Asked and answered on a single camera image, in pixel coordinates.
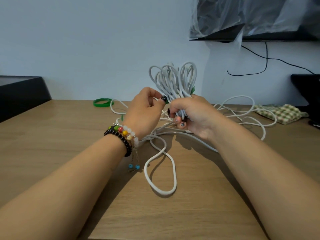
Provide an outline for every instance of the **white wall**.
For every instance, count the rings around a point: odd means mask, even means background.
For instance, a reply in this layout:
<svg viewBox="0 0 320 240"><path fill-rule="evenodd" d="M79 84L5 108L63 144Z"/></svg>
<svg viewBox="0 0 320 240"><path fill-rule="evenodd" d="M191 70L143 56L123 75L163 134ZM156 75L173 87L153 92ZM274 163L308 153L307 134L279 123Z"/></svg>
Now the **white wall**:
<svg viewBox="0 0 320 240"><path fill-rule="evenodd" d="M131 100L151 65L193 61L196 93L210 102L234 95L257 103L304 104L291 74L306 71L232 44L188 41L192 0L0 0L0 75L43 76L54 99ZM263 43L245 44L265 55ZM320 73L320 45L271 43L269 56ZM235 67L230 60L236 59ZM246 103L237 100L234 103Z"/></svg>

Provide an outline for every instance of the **tabletop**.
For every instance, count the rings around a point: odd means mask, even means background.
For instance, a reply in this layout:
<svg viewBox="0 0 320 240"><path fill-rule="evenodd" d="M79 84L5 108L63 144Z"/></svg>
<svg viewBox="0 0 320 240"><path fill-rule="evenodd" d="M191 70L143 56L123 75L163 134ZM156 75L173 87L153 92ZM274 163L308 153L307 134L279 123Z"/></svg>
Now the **tabletop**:
<svg viewBox="0 0 320 240"><path fill-rule="evenodd" d="M124 109L119 103L114 107ZM252 116L270 123L258 114ZM92 101L52 100L0 123L0 206L101 138L118 117L110 108L94 107ZM320 130L307 121L267 128L265 142L320 182ZM261 137L261 128L246 127ZM183 135L162 137L176 164L176 192L158 195L142 170L128 172L131 159L124 158L79 239L267 239L250 201L218 153ZM155 144L162 147L161 141ZM138 150L140 164L157 152L148 142L143 144ZM158 188L172 188L167 157L152 161L148 173Z"/></svg>

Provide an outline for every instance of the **black box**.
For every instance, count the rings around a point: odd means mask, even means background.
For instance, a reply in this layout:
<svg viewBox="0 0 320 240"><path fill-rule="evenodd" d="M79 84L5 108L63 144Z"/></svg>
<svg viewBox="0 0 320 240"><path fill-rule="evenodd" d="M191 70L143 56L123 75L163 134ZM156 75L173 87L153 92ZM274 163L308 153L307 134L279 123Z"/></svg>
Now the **black box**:
<svg viewBox="0 0 320 240"><path fill-rule="evenodd" d="M50 100L41 76L0 76L0 122Z"/></svg>

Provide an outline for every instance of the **painted fingernail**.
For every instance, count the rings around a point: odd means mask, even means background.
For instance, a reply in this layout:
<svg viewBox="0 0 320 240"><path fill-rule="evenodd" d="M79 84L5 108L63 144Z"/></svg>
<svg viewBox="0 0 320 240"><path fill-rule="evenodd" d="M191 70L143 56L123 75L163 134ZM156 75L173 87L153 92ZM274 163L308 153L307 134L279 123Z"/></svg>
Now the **painted fingernail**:
<svg viewBox="0 0 320 240"><path fill-rule="evenodd" d="M161 97L161 99L162 99L164 102L166 102L166 101L167 101L167 96L166 96L166 95L163 95L163 96Z"/></svg>

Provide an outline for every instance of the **checkered cloth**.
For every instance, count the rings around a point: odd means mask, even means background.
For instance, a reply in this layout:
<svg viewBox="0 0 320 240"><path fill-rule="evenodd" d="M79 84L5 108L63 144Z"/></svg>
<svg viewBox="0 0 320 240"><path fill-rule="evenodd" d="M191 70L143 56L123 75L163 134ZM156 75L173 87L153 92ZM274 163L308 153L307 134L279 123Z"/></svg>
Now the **checkered cloth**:
<svg viewBox="0 0 320 240"><path fill-rule="evenodd" d="M285 104L283 106L274 105L274 104L255 105L254 109L266 109L266 110L271 111L277 117L277 122L279 122L283 125L287 125L291 122L297 121L297 120L301 119L302 117L309 117L308 113L301 112L298 108L296 108L295 106L292 106L290 104ZM271 120L274 120L274 116L268 111L257 110L255 112L264 116L264 117L267 117Z"/></svg>

